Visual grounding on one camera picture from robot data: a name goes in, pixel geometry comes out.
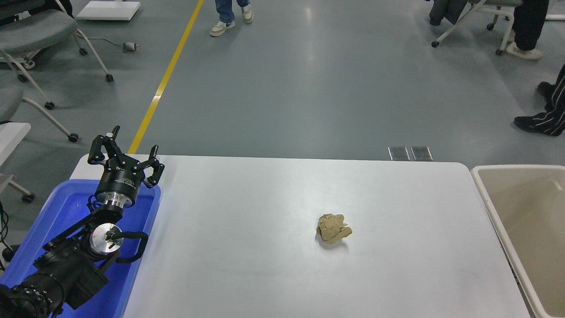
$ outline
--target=blue plastic tray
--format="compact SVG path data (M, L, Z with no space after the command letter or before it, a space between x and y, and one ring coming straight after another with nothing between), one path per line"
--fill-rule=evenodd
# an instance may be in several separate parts
M33 262L45 251L42 246L90 212L87 199L94 194L97 180L67 180L58 185L41 209L28 235L25 237L14 259L0 278L0 283L13 287L21 283L36 269ZM136 204L124 210L124 217L118 222L122 231L143 231L151 233L157 215L161 191L158 186L147 189L141 186ZM135 254L138 240L125 240L120 248L122 257ZM132 291L141 260L132 264L113 264L106 271L110 282L91 300L73 310L63 306L60 318L121 318Z

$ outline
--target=plastic container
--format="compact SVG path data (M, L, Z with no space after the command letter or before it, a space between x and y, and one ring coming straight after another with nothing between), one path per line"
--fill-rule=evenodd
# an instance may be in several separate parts
M478 166L471 174L536 317L565 317L565 167Z
M58 185L47 199L14 259L0 278L0 283L13 287L33 274L36 271L33 262L45 252L42 246L90 213L86 207L86 202L88 197L94 194L97 186L97 180L81 179L67 180ZM124 210L124 217L118 222L118 226L123 231L144 231L150 235L153 221L157 215L159 199L160 189L158 186L152 189L142 186L136 205ZM121 256L133 256L137 245L138 240L125 240L120 248ZM63 313L58 317L122 317L141 260L131 264L113 264L110 266L106 271L106 276L110 279L110 282L98 294L77 310L73 310L65 304Z

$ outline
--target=yellow floor line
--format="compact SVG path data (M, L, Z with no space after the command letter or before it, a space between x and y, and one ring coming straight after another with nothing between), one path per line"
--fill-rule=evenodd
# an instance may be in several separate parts
M177 45L175 53L173 54L173 57L171 58L171 61L169 62L169 66L167 67L167 70L165 71L165 74L163 75L163 79L161 80L161 83L159 84L159 87L157 88L157 92L155 93L155 96L153 97L153 100L151 101L151 105L149 105L149 109L147 109L147 112L145 113L145 117L141 121L141 125L140 125L139 129L137 130L135 137L133 138L132 144L129 146L128 153L136 153L137 148L140 146L141 140L143 139L145 131L147 130L147 127L149 126L149 122L151 122L151 118L153 117L153 113L155 113L155 109L157 108L157 105L159 105L159 100L161 99L161 96L163 95L165 87L167 87L169 79L171 78L171 74L173 73L173 70L175 69L176 62L179 60L179 56L180 56L182 49L184 48L184 45L186 43L186 39L188 38L188 35L190 34L190 30L192 30L192 26L194 25L194 21L196 20L196 17L198 16L198 13L200 12L200 8L202 7L203 2L204 2L204 0L198 0L198 3L196 4L196 8L194 8L194 12L192 12L192 16L190 17L190 20L188 21L188 24L186 25L186 29L184 30L184 33L182 34L179 45Z

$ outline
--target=blue jeans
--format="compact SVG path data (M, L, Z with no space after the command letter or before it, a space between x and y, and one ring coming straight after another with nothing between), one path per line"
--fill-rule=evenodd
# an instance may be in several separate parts
M249 4L249 0L237 0L240 7L245 7ZM220 14L220 21L223 23L230 23L236 17L232 11L232 0L216 0L216 11Z

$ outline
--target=dark jacket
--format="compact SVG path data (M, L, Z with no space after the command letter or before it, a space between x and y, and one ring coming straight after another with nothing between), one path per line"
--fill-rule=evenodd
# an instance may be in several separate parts
M455 24L465 5L467 5L467 0L434 0L432 11L429 13L430 24L440 25L443 18Z

